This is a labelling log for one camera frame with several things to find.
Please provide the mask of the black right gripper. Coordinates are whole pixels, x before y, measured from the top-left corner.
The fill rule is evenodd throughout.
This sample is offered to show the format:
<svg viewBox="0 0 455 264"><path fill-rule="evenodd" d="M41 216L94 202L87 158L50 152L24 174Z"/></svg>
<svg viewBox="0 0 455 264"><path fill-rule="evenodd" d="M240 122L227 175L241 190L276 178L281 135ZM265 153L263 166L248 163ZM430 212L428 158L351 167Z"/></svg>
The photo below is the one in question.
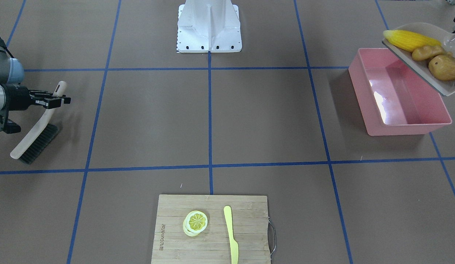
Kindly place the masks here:
<svg viewBox="0 0 455 264"><path fill-rule="evenodd" d="M65 84L58 84L54 92L28 89L23 85L0 84L0 132L21 132L21 127L9 119L10 111L25 111L32 105L51 110L62 104L70 104L71 98L64 94L64 89Z"/></svg>

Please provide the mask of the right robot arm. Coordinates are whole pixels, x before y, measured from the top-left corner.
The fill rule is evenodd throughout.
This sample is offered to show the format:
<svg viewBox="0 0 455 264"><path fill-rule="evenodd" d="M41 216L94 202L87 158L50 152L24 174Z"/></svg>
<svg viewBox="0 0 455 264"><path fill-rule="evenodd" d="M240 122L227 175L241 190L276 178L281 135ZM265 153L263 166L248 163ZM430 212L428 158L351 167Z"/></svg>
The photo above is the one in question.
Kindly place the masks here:
<svg viewBox="0 0 455 264"><path fill-rule="evenodd" d="M28 89L21 85L23 79L21 62L11 55L0 37L0 132L21 132L21 127L9 119L10 111L25 111L31 105L50 110L71 102L71 98L60 93L58 89L53 93Z"/></svg>

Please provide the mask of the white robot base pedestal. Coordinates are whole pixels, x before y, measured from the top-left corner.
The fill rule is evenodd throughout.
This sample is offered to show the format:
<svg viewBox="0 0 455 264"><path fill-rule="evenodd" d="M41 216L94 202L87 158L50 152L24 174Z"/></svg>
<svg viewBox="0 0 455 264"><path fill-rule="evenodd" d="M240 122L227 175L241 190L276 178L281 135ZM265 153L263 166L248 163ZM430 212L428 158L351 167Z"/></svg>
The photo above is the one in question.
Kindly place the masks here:
<svg viewBox="0 0 455 264"><path fill-rule="evenodd" d="M242 50L239 7L230 0L187 0L177 18L177 52Z"/></svg>

